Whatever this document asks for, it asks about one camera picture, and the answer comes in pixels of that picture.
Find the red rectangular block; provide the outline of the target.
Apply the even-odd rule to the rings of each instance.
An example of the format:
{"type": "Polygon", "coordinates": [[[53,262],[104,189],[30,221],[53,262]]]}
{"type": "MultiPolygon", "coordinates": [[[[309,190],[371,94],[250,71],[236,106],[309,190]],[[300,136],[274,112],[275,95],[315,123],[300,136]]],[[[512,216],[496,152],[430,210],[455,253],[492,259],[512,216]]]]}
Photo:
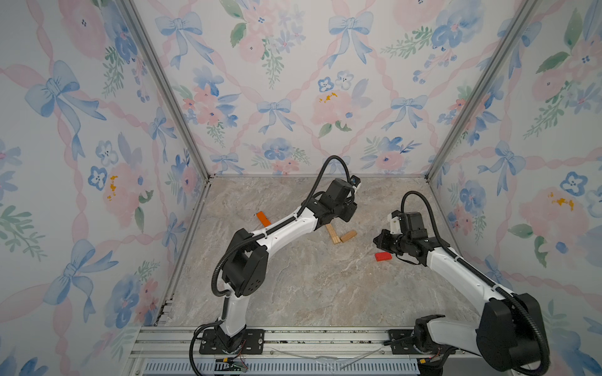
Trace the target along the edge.
{"type": "Polygon", "coordinates": [[[375,254],[375,259],[377,262],[384,262],[384,261],[389,261],[392,260],[393,255],[391,255],[388,252],[378,252],[375,254]]]}

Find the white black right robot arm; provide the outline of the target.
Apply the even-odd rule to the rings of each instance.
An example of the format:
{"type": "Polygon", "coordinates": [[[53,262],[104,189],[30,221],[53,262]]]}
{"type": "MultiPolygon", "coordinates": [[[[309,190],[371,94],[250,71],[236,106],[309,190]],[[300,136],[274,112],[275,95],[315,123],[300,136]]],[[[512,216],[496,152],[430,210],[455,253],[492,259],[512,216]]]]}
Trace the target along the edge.
{"type": "Polygon", "coordinates": [[[406,345],[421,353],[440,348],[480,356],[497,371],[544,375],[550,369],[550,347],[539,302],[517,294],[483,274],[449,247],[431,237],[417,211],[393,211],[390,227],[373,242],[392,255],[409,255],[418,265],[439,274],[459,291],[479,314],[476,323],[455,321],[442,314],[423,316],[406,345]]]}

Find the small orange block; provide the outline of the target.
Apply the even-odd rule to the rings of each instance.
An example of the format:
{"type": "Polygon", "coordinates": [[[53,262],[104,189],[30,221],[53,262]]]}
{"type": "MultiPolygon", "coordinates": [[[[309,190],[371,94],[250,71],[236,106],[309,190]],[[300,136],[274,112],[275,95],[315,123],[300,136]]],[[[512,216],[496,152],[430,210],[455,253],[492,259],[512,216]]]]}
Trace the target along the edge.
{"type": "Polygon", "coordinates": [[[269,227],[271,225],[271,221],[268,219],[268,217],[264,214],[263,211],[257,212],[256,217],[263,227],[269,227]]]}

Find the long natural wood block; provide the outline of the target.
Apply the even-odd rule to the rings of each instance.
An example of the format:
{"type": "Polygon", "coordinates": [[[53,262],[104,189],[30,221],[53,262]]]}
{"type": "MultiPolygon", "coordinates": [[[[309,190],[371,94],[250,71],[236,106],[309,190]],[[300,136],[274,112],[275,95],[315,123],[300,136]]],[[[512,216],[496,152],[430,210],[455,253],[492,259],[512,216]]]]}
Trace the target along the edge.
{"type": "Polygon", "coordinates": [[[334,227],[332,226],[332,224],[330,224],[330,223],[327,224],[325,226],[325,228],[328,231],[331,240],[332,240],[332,238],[335,238],[335,237],[340,238],[339,235],[337,234],[337,232],[335,231],[334,227]]]}

